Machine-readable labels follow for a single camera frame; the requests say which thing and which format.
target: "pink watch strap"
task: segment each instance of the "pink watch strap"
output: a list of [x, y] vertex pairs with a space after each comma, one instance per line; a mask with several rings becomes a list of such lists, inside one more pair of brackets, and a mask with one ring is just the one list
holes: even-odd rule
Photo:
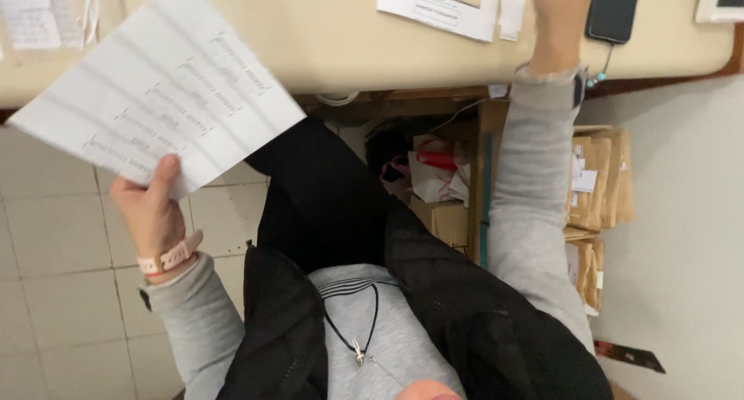
[[204, 240], [204, 233], [201, 230], [197, 230], [188, 238], [176, 244], [176, 247], [161, 255], [160, 262], [156, 262], [154, 258], [141, 258], [137, 256], [140, 271], [147, 276], [159, 275], [170, 271], [189, 259], [200, 243], [202, 243], [202, 240]]

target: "gray sweatshirt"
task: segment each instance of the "gray sweatshirt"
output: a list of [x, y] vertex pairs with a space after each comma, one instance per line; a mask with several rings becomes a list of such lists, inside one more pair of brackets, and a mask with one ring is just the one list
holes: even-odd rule
[[[562, 229], [574, 106], [576, 68], [533, 79], [519, 70], [511, 93], [490, 207], [488, 269], [536, 308], [560, 320], [593, 353], [582, 302], [568, 281]], [[361, 348], [375, 310], [367, 347], [373, 360], [355, 355], [326, 322], [328, 398], [394, 399], [404, 386], [434, 380], [465, 399], [457, 374], [429, 340], [385, 268], [368, 264], [316, 271], [310, 280], [325, 299], [339, 333]], [[187, 400], [216, 398], [245, 335], [243, 324], [214, 272], [209, 255], [179, 278], [145, 286], [153, 312], [165, 325]]]

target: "beige desk surface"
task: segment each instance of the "beige desk surface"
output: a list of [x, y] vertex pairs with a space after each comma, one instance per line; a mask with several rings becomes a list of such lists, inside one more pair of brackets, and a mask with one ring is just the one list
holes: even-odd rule
[[[145, 0], [104, 0], [101, 36]], [[529, 59], [534, 11], [517, 43], [479, 43], [382, 14], [376, 0], [211, 0], [292, 93], [399, 90], [508, 82]], [[609, 78], [707, 74], [730, 58], [732, 24], [695, 24], [697, 0], [638, 0], [631, 41], [613, 53]], [[14, 52], [0, 28], [0, 107], [32, 100], [80, 52]], [[608, 46], [585, 41], [593, 72]]]

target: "smartphone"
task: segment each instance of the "smartphone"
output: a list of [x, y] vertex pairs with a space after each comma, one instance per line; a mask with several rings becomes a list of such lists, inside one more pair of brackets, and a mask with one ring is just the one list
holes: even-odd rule
[[638, 0], [591, 0], [584, 34], [591, 40], [625, 44], [630, 40]]

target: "white wall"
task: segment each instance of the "white wall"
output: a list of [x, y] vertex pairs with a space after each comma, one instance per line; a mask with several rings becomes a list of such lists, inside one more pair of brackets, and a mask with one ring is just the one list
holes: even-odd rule
[[594, 335], [667, 375], [603, 368], [641, 400], [744, 398], [744, 76], [590, 100], [579, 122], [632, 138], [637, 219], [603, 233]]

